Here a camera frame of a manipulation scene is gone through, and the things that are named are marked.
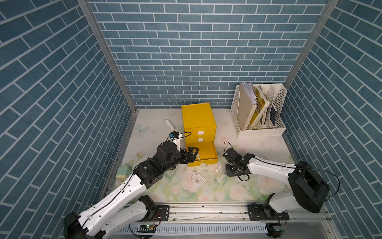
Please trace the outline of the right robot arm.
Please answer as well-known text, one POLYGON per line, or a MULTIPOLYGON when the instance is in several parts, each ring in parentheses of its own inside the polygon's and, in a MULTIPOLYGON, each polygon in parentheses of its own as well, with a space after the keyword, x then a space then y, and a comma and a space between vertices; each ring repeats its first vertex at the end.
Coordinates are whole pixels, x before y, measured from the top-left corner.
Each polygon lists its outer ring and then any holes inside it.
POLYGON ((339 191, 329 195, 330 186, 320 176, 319 172, 331 174, 337 180, 338 176, 321 169, 313 168, 309 163, 301 161, 298 164, 286 164, 266 160, 253 154, 244 156, 229 148, 223 154, 227 160, 226 174, 228 177, 247 176, 251 174, 267 176, 284 183, 289 190, 277 193, 271 191, 262 204, 264 212, 283 213, 288 210, 303 208, 311 213, 319 213, 323 204, 333 198, 339 191))

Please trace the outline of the yellow drawer cabinet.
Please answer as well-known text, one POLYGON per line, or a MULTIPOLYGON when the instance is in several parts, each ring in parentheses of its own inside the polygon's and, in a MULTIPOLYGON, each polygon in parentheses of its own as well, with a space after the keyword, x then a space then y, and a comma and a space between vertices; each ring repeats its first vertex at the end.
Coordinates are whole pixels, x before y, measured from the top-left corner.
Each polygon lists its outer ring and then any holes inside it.
POLYGON ((200 160, 189 163, 189 167, 201 164, 215 164, 218 161, 215 149, 215 135, 217 125, 212 113, 210 103, 201 103, 182 106, 183 126, 186 133, 186 147, 199 148, 200 160))

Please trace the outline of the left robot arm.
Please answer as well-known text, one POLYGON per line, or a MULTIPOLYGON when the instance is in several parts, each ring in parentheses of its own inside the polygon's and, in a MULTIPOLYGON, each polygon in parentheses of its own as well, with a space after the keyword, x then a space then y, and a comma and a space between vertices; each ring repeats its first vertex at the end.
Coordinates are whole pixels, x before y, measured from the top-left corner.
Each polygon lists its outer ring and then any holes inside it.
POLYGON ((67 239, 107 239, 126 225, 155 215, 156 203, 143 193, 160 181, 164 173, 179 164, 194 162, 199 149, 180 147, 179 141, 165 141, 156 154, 139 163, 120 186, 89 209, 64 218, 67 239))

